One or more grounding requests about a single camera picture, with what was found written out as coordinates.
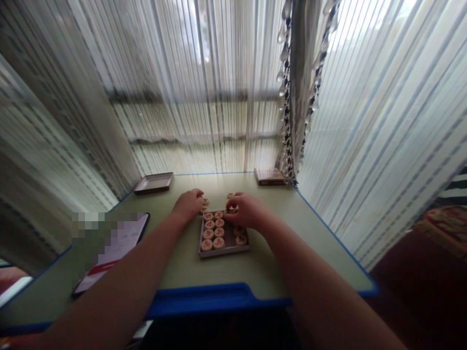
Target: game piece box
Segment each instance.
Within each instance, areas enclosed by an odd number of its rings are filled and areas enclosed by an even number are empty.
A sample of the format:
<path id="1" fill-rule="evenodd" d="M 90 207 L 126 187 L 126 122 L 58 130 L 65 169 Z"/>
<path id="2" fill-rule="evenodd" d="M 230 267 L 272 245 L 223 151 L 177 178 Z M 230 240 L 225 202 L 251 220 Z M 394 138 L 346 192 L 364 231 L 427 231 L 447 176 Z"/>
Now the game piece box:
<path id="1" fill-rule="evenodd" d="M 219 210 L 210 211 L 210 213 L 212 213 L 214 215 L 216 211 L 219 211 Z M 225 221 L 225 225 L 224 225 L 225 248 L 222 248 L 222 249 L 214 249 L 213 248 L 212 250 L 209 250 L 209 251 L 206 251 L 206 252 L 202 251 L 201 250 L 201 243 L 203 242 L 203 232 L 206 229 L 204 227 L 205 223 L 206 222 L 204 221 L 204 214 L 203 214 L 203 220 L 202 220 L 202 224 L 201 224 L 201 233 L 199 235 L 199 246 L 198 246 L 199 257 L 201 259 L 209 258 L 209 257 L 213 257 L 213 256 L 225 255 L 225 254 L 239 253 L 239 252 L 242 252 L 242 251 L 250 250 L 250 248 L 251 248 L 250 247 L 250 236 L 248 235 L 248 229 L 245 228 L 245 234 L 244 234 L 247 237 L 248 243 L 245 244 L 245 245 L 236 245 L 236 243 L 235 243 L 236 236 L 234 235 L 234 226 L 231 223 Z"/>

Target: blue table trim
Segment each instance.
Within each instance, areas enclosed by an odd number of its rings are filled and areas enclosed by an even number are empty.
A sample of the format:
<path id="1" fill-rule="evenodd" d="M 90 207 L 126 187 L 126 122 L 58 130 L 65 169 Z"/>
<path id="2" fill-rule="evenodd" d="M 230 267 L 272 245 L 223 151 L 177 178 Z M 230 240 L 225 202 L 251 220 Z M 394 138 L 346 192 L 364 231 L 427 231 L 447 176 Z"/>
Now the blue table trim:
<path id="1" fill-rule="evenodd" d="M 296 189 L 300 197 L 305 201 L 305 203 L 313 210 L 313 212 L 318 216 L 321 222 L 326 226 L 326 228 L 331 232 L 334 238 L 339 242 L 339 244 L 344 248 L 347 254 L 350 255 L 352 260 L 358 265 L 358 267 L 364 272 L 366 277 L 372 283 L 371 290 L 357 291 L 358 294 L 362 297 L 372 297 L 379 293 L 379 288 L 371 276 L 366 272 L 366 270 L 360 265 L 360 263 L 355 259 L 355 257 L 349 252 L 346 246 L 340 241 L 336 234 L 331 230 L 331 228 L 324 222 L 324 220 L 318 215 L 314 208 L 308 203 L 308 201 L 303 197 L 298 189 Z M 133 190 L 128 193 L 122 201 L 128 197 L 133 192 Z M 60 256 L 58 256 L 44 271 L 42 271 L 38 276 L 36 276 L 27 286 L 25 286 L 20 292 L 18 292 L 11 300 L 20 295 L 26 288 L 39 278 L 43 273 L 45 273 L 58 259 L 60 259 L 63 254 L 65 254 L 69 249 L 68 247 Z M 208 286 L 198 286 L 198 287 L 188 287 L 188 288 L 171 288 L 171 289 L 162 289 L 157 291 L 154 301 L 152 302 L 149 310 L 144 317 L 144 319 L 155 319 L 158 317 L 165 316 L 175 316 L 175 315 L 192 315 L 200 314 L 206 312 L 225 312 L 225 311 L 238 311 L 244 309 L 252 308 L 267 308 L 267 307 L 286 307 L 292 305 L 292 299 L 283 298 L 283 299 L 271 299 L 271 300 L 259 300 L 257 299 L 250 287 L 246 283 L 231 283 L 231 284 L 216 284 Z M 52 323 L 33 323 L 21 326 L 6 327 L 0 329 L 0 336 L 4 335 L 15 335 L 15 334 L 25 334 L 25 333 L 36 333 L 41 332 L 47 329 Z"/>
<path id="2" fill-rule="evenodd" d="M 305 197 L 303 197 L 303 195 L 300 193 L 299 189 L 296 188 L 295 189 L 297 191 L 297 193 L 300 195 L 300 197 L 305 201 L 305 203 L 311 208 L 311 210 L 313 210 L 313 212 L 316 214 L 316 216 L 321 220 L 321 222 L 323 223 L 324 226 L 326 226 L 326 228 L 329 230 L 329 232 L 331 232 L 331 234 L 334 236 L 334 238 L 339 242 L 339 244 L 342 246 L 342 248 L 345 249 L 345 251 L 347 252 L 347 254 L 350 255 L 350 257 L 352 258 L 353 261 L 355 261 L 355 263 L 358 265 L 358 267 L 360 268 L 360 270 L 362 270 L 365 274 L 365 276 L 371 281 L 371 284 L 373 286 L 373 288 L 371 290 L 365 290 L 365 291 L 357 291 L 357 293 L 361 296 L 361 297 L 373 297 L 375 295 L 378 295 L 379 294 L 379 288 L 378 288 L 378 285 L 376 284 L 375 280 L 368 274 L 368 272 L 366 272 L 366 270 L 363 268 L 363 266 L 360 265 L 360 263 L 358 262 L 357 259 L 355 259 L 355 257 L 352 255 L 351 252 L 349 252 L 349 250 L 347 249 L 347 247 L 344 245 L 344 243 L 341 242 L 341 240 L 336 236 L 336 234 L 331 230 L 331 228 L 327 225 L 327 223 L 324 222 L 324 220 L 322 219 L 322 217 L 320 217 L 320 215 L 316 212 L 316 210 L 311 206 L 311 204 L 308 203 L 308 201 L 305 199 Z"/>

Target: phone screen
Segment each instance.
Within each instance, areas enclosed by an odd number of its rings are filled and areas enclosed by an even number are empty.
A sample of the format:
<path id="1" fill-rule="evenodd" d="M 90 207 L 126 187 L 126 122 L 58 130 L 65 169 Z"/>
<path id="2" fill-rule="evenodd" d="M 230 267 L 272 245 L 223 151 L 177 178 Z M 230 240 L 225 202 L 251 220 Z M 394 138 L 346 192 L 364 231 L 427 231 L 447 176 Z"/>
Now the phone screen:
<path id="1" fill-rule="evenodd" d="M 148 220 L 149 213 L 145 213 L 138 221 L 119 221 L 117 229 L 111 230 L 110 244 L 104 247 L 103 254 L 98 255 L 97 264 L 78 283 L 72 295 L 78 296 L 91 288 L 133 249 L 139 242 Z"/>

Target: small tray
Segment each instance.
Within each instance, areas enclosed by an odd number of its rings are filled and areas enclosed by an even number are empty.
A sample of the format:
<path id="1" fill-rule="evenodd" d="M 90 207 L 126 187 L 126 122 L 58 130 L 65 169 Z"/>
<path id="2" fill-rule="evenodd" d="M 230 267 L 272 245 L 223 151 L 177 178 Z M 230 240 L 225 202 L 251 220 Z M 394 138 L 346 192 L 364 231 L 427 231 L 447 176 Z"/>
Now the small tray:
<path id="1" fill-rule="evenodd" d="M 285 185 L 285 177 L 277 168 L 255 168 L 254 176 L 260 186 Z"/>
<path id="2" fill-rule="evenodd" d="M 219 210 L 210 211 L 210 213 L 212 213 L 214 215 L 214 213 L 216 211 L 219 211 Z M 244 234 L 248 239 L 248 243 L 245 244 L 245 245 L 236 245 L 236 243 L 235 243 L 235 237 L 236 236 L 234 235 L 234 226 L 231 223 L 225 221 L 225 225 L 224 225 L 225 248 L 219 249 L 219 250 L 213 249 L 213 250 L 209 250 L 207 252 L 203 252 L 201 250 L 201 243 L 203 242 L 203 232 L 205 230 L 204 224 L 205 224 L 205 221 L 204 221 L 204 214 L 203 214 L 203 220 L 202 220 L 202 224 L 201 224 L 201 234 L 199 235 L 199 246 L 198 246 L 198 252 L 199 252 L 200 259 L 209 258 L 209 257 L 213 257 L 213 256 L 219 256 L 219 255 L 225 255 L 225 254 L 239 253 L 239 252 L 247 251 L 247 250 L 251 249 L 250 237 L 248 235 L 248 230 L 245 229 L 245 234 Z"/>
<path id="3" fill-rule="evenodd" d="M 168 191 L 170 182 L 174 177 L 174 173 L 162 173 L 146 175 L 136 185 L 135 194 L 145 194 L 152 192 Z"/>

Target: white curtain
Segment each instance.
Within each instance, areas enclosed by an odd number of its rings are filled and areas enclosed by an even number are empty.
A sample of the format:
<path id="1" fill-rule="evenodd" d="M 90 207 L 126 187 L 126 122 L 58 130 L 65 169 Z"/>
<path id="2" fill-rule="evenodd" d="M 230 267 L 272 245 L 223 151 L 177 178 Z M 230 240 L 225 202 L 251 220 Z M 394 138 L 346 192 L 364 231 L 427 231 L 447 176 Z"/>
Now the white curtain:
<path id="1" fill-rule="evenodd" d="M 52 259 L 72 213 L 110 210 L 141 176 L 273 166 L 283 4 L 2 1 L 1 212 L 21 215 L 9 227 Z M 42 266 L 10 231 L 0 254 Z"/>
<path id="2" fill-rule="evenodd" d="M 341 3 L 298 180 L 367 269 L 467 162 L 466 11 Z"/>

